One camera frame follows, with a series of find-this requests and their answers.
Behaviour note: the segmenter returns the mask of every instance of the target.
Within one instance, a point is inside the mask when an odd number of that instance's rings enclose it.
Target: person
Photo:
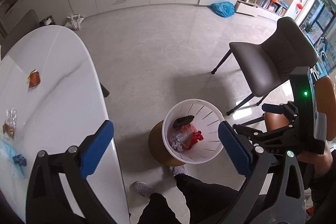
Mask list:
[[[310,183],[314,210],[317,211],[336,181],[336,150],[332,153],[325,144],[323,155],[304,151],[297,156],[302,162],[314,164],[314,177]],[[184,165],[170,167],[170,172],[176,180],[177,188],[183,193],[186,205],[190,211],[190,224],[216,223],[226,213],[238,191],[230,187],[207,184],[188,175]],[[181,222],[169,208],[166,198],[156,188],[141,181],[134,182],[137,193],[149,198],[148,205],[142,212],[138,224],[179,224]],[[248,219],[252,220],[262,209],[266,195],[259,195]],[[306,222],[311,215],[306,213]]]

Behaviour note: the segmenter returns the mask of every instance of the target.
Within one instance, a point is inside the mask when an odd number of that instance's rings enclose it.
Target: orange leather chair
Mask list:
[[[317,111],[327,116],[327,140],[331,141],[336,137],[336,95],[334,85],[329,76],[318,79],[314,85]],[[285,127],[289,121],[283,114],[265,112],[265,125],[267,131]]]

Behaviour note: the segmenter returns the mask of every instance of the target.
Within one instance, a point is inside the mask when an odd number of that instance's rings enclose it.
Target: chair leg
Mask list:
[[[257,105],[257,106],[260,105],[261,102],[267,97],[268,94],[269,94],[269,93],[267,93],[266,95],[264,95],[264,96],[261,98],[261,100],[260,100],[258,103],[256,103],[256,105]]]
[[[244,122],[244,123],[242,123],[241,125],[242,125],[242,126],[249,126],[250,124],[254,124],[254,123],[256,123],[256,122],[261,122],[261,121],[264,121],[264,120],[265,120],[265,115],[262,115],[262,116],[259,117],[259,118],[250,120],[250,121],[248,121],[248,122]]]
[[[227,53],[224,55],[224,57],[222,58],[222,60],[218,63],[217,67],[215,67],[213,69],[213,71],[211,71],[211,74],[215,74],[215,72],[218,70],[218,68],[224,63],[224,61],[230,56],[230,54],[232,53],[231,50],[228,50]]]
[[[249,100],[251,100],[254,97],[253,93],[251,93],[248,97],[246,97],[244,100],[242,100],[238,105],[236,105],[233,109],[229,110],[226,115],[231,115],[234,113],[238,108],[242,107],[245,105]]]
[[[106,98],[110,95],[110,92],[100,83],[101,91],[103,92],[103,97]]]

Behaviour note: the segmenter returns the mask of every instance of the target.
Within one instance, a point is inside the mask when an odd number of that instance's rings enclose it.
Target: white sneaker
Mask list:
[[[188,175],[188,171],[185,168],[185,164],[181,165],[181,166],[175,166],[175,167],[170,166],[169,171],[170,171],[170,174],[172,175],[172,177],[174,177],[178,174]]]
[[[145,182],[136,181],[133,183],[133,185],[136,192],[145,198],[149,198],[154,193],[162,195],[162,193],[158,189],[154,188],[153,186]]]

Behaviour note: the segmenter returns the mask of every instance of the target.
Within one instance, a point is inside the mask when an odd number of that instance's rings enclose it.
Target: black pants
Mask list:
[[[188,175],[175,176],[176,185],[183,193],[190,211],[190,224],[204,219],[228,207],[238,191],[218,184],[207,184]],[[160,194],[152,194],[151,200],[140,216],[138,224],[175,224],[180,222]]]

